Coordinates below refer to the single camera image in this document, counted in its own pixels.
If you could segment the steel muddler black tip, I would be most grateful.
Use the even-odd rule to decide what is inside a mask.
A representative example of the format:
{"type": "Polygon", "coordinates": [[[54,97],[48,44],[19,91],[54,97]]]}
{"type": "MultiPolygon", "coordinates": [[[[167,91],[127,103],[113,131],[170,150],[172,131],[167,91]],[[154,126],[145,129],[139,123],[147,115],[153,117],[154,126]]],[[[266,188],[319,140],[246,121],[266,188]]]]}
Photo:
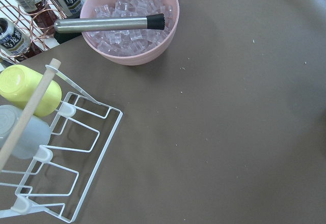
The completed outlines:
{"type": "Polygon", "coordinates": [[[165,28],[165,16],[160,13],[149,16],[60,19],[55,21],[53,26],[58,33],[163,30],[165,28]]]}

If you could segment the grey translucent cup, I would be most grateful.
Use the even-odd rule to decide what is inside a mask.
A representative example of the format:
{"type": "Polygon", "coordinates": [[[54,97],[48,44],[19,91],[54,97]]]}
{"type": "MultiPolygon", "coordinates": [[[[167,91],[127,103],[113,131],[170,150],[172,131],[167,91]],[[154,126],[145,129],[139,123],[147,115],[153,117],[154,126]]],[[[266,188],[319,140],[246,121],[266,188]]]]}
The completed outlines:
{"type": "MultiPolygon", "coordinates": [[[[1,147],[17,124],[22,110],[12,105],[1,106],[1,147]]],[[[24,129],[12,155],[19,159],[29,159],[39,150],[40,145],[47,145],[51,136],[49,125],[36,116],[32,116],[24,129]]]]}

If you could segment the tea bottle lower left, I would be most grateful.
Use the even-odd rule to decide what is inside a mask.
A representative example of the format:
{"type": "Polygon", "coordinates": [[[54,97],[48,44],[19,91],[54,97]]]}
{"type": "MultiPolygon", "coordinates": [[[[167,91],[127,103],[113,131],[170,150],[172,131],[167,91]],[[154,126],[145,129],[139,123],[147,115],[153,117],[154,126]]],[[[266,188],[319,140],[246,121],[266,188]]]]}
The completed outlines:
{"type": "Polygon", "coordinates": [[[31,58],[42,50],[31,42],[29,36],[6,18],[1,18],[1,49],[18,60],[31,58]]]}

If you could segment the yellow plastic cup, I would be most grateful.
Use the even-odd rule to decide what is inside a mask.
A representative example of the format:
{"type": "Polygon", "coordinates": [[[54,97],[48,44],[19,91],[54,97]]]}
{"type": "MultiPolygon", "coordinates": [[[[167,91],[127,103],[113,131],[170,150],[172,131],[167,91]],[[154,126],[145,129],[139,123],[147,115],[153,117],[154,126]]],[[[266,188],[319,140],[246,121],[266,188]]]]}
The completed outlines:
{"type": "MultiPolygon", "coordinates": [[[[1,72],[1,96],[16,107],[24,109],[43,75],[23,65],[12,65],[1,72]]],[[[59,106],[62,90],[56,81],[51,81],[34,115],[45,117],[59,106]]]]}

